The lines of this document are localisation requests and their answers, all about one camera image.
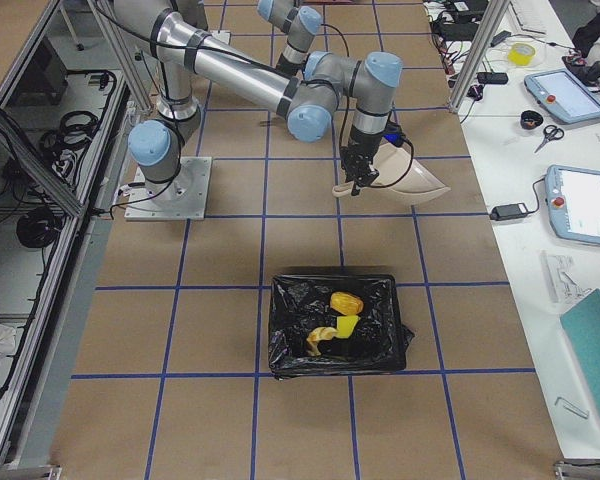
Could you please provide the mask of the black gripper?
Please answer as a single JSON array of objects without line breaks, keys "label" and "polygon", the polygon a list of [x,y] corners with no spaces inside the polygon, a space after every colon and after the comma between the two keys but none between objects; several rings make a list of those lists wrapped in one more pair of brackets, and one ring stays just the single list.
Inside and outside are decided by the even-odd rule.
[{"label": "black gripper", "polygon": [[386,127],[380,133],[365,133],[357,127],[350,129],[347,144],[340,148],[341,168],[345,181],[352,182],[351,196],[357,196],[362,188],[370,187],[379,177],[374,167],[374,156],[382,140],[388,140],[395,147],[404,143],[401,127]]}]

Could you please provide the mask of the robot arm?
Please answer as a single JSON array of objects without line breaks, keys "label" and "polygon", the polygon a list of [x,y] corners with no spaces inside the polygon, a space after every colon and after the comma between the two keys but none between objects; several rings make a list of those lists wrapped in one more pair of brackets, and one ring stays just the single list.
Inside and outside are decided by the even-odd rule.
[{"label": "robot arm", "polygon": [[276,69],[286,75],[295,76],[304,65],[319,28],[322,15],[300,1],[259,0],[257,12],[261,18],[278,28],[287,37]]},{"label": "robot arm", "polygon": [[178,1],[116,1],[112,13],[97,12],[159,62],[217,83],[283,118],[299,141],[321,139],[341,100],[355,100],[349,137],[340,148],[341,167],[353,195],[377,187],[380,173],[373,162],[391,123],[402,60],[382,51],[363,60],[312,51],[323,25],[320,13],[298,1],[261,1],[258,14],[287,36],[278,63],[268,66],[199,27],[203,10],[202,4]]}]

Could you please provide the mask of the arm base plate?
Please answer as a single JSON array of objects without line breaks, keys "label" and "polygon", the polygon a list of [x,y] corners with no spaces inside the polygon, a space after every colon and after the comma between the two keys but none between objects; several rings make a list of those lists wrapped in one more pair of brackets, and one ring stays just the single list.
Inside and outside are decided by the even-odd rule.
[{"label": "arm base plate", "polygon": [[145,178],[139,167],[134,181],[141,186],[130,192],[129,205],[124,217],[128,221],[179,221],[191,219],[202,221],[205,218],[206,202],[212,168],[211,157],[184,156],[181,159],[179,175],[167,190],[156,184],[144,185]]},{"label": "arm base plate", "polygon": [[229,44],[231,41],[231,32],[229,30],[210,30],[209,33],[217,41]]}]

